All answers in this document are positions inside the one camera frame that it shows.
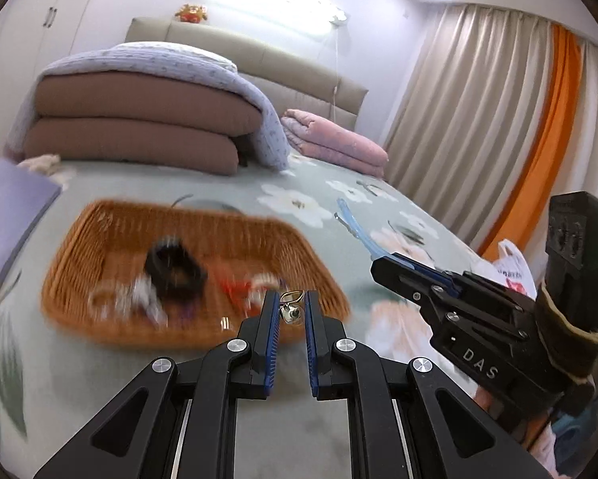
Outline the brown wicker basket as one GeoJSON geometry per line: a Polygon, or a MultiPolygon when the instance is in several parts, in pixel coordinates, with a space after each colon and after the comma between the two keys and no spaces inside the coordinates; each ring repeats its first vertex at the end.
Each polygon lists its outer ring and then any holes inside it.
{"type": "Polygon", "coordinates": [[[276,218],[119,200],[89,204],[46,274],[45,318],[92,342],[207,349],[258,310],[256,277],[315,291],[341,321],[349,302],[301,232],[276,218]]]}

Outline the folded brown quilt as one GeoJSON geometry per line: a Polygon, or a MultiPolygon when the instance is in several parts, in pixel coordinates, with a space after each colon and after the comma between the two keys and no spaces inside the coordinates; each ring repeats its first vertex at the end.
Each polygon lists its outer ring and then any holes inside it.
{"type": "Polygon", "coordinates": [[[242,96],[142,73],[46,76],[32,96],[34,119],[16,154],[237,171],[263,123],[242,96]]]}

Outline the cream fluffy cloth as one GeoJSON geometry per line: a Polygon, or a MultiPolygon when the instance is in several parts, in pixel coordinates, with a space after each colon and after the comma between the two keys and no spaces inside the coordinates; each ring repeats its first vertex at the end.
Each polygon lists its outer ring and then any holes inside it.
{"type": "Polygon", "coordinates": [[[42,175],[65,190],[77,171],[72,166],[65,166],[58,154],[42,154],[42,156],[22,160],[17,165],[25,171],[42,175]]]}

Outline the white plastic bag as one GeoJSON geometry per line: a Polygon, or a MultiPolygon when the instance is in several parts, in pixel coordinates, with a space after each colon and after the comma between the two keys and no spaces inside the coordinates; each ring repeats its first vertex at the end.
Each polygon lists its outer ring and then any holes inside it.
{"type": "Polygon", "coordinates": [[[530,266],[520,249],[510,240],[498,242],[498,257],[493,262],[497,273],[504,277],[507,287],[530,299],[536,299],[536,284],[530,266]]]}

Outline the black scrunchie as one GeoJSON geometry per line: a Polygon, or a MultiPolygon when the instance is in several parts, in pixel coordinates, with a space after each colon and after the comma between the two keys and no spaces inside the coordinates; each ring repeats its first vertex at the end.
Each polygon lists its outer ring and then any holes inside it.
{"type": "Polygon", "coordinates": [[[162,302],[191,303],[200,299],[208,279],[207,270],[188,253],[177,237],[163,238],[148,250],[144,273],[162,302]]]}

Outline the right wall lamp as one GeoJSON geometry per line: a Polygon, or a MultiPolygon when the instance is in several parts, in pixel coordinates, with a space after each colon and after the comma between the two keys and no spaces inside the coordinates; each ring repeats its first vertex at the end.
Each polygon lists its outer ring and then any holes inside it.
{"type": "Polygon", "coordinates": [[[328,18],[328,22],[334,27],[346,26],[349,21],[349,14],[340,8],[337,8],[328,18]]]}

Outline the folded pink blanket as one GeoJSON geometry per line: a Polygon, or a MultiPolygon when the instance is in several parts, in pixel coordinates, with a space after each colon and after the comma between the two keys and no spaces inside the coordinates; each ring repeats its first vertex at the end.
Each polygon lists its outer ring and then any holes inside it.
{"type": "Polygon", "coordinates": [[[367,137],[316,114],[288,109],[280,117],[289,144],[302,156],[382,178],[387,152],[367,137]]]}

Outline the blue patterned blanket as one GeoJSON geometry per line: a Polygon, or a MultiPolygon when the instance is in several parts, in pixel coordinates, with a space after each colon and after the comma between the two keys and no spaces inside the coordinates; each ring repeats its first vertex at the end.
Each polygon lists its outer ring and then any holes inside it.
{"type": "Polygon", "coordinates": [[[262,114],[262,125],[254,130],[252,139],[256,160],[275,171],[288,168],[288,141],[273,104],[261,90],[235,70],[194,53],[191,47],[159,41],[126,42],[72,54],[44,67],[19,107],[4,143],[4,154],[12,159],[24,156],[26,134],[40,117],[34,109],[34,93],[44,78],[87,73],[139,73],[234,93],[262,114]]]}

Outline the floral green bedspread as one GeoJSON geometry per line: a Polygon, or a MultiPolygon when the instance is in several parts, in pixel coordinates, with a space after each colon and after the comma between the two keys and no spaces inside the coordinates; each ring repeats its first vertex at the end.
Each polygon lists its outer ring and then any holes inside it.
{"type": "Polygon", "coordinates": [[[477,384],[436,354],[412,303],[380,287],[345,201],[381,247],[446,270],[490,273],[463,241],[396,189],[292,154],[272,172],[213,176],[128,163],[65,163],[63,188],[32,229],[0,296],[0,463],[30,478],[144,366],[183,361],[236,335],[244,285],[274,276],[313,289],[349,336],[381,356],[431,358],[469,395],[477,384]],[[207,269],[203,299],[163,325],[119,316],[148,248],[178,236],[207,269]]]}

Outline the gold metal ring clasp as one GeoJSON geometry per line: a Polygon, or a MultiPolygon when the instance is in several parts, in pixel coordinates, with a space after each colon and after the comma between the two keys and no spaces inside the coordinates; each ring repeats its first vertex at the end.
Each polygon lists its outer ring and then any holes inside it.
{"type": "Polygon", "coordinates": [[[279,314],[286,325],[300,325],[303,322],[304,292],[292,290],[279,296],[279,314]]]}

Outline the beige pleated curtain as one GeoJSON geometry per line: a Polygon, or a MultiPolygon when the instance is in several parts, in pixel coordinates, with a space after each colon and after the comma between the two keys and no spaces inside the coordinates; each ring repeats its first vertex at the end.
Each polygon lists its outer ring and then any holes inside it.
{"type": "MultiPolygon", "coordinates": [[[[389,183],[477,255],[534,143],[550,82],[553,24],[477,4],[433,9],[387,138],[389,183]]],[[[576,38],[582,79],[549,199],[579,190],[598,198],[598,46],[576,38]]],[[[535,279],[546,271],[547,221],[548,203],[519,248],[535,279]]]]}

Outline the white wardrobe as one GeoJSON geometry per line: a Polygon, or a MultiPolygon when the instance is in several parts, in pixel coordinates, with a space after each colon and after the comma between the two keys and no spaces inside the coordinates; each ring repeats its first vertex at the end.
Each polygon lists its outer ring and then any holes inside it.
{"type": "Polygon", "coordinates": [[[0,11],[0,156],[36,76],[70,53],[90,0],[8,0],[0,11]]]}

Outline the orange curtain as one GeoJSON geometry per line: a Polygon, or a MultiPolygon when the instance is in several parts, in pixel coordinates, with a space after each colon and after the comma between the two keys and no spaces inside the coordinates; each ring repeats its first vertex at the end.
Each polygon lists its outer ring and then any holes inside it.
{"type": "Polygon", "coordinates": [[[576,36],[565,27],[553,24],[551,31],[552,62],[544,109],[517,184],[479,247],[479,255],[489,261],[505,239],[520,249],[527,246],[570,143],[582,79],[582,50],[576,36]]]}

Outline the blue folder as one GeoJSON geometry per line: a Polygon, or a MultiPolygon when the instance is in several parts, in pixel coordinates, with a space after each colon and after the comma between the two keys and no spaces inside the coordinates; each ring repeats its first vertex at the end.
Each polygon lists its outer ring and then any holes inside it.
{"type": "Polygon", "coordinates": [[[61,191],[46,176],[0,158],[0,286],[30,232],[61,191]]]}

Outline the light blue hair clip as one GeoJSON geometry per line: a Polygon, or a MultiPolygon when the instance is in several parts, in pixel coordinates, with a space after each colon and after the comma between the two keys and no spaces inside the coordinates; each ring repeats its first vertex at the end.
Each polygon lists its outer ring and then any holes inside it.
{"type": "Polygon", "coordinates": [[[381,247],[380,244],[377,244],[376,241],[369,236],[368,232],[358,224],[358,221],[352,214],[346,200],[339,198],[337,204],[339,210],[335,213],[335,218],[355,239],[363,244],[370,254],[370,258],[373,261],[376,261],[376,259],[379,258],[389,257],[390,253],[384,247],[381,247]]]}

